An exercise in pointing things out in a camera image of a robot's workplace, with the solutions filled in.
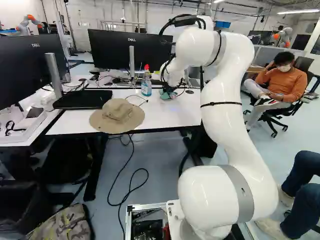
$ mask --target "black laptop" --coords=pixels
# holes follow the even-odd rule
[[[102,109],[111,98],[111,90],[78,90],[63,95],[52,106],[64,110]]]

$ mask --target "orange sweater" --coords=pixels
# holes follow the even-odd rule
[[[293,103],[299,100],[307,87],[307,74],[293,68],[289,72],[282,72],[275,68],[260,72],[256,77],[257,84],[269,82],[268,90],[275,94],[284,94],[283,101]]]

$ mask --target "dell monitor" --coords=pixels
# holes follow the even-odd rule
[[[0,37],[0,110],[51,82],[45,53],[54,53],[60,78],[69,72],[57,34]]]
[[[134,68],[159,71],[169,60],[173,36],[88,29],[94,66],[101,69],[128,69],[129,46],[134,46]]]

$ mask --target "plastic bottle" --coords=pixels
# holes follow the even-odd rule
[[[149,97],[152,93],[152,83],[150,81],[150,71],[149,71],[149,65],[146,64],[144,66],[144,74],[142,76],[142,82],[141,82],[141,93],[142,95]]]

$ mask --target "dell logo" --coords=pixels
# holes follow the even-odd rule
[[[31,46],[33,48],[39,48],[40,47],[39,43],[31,43]]]

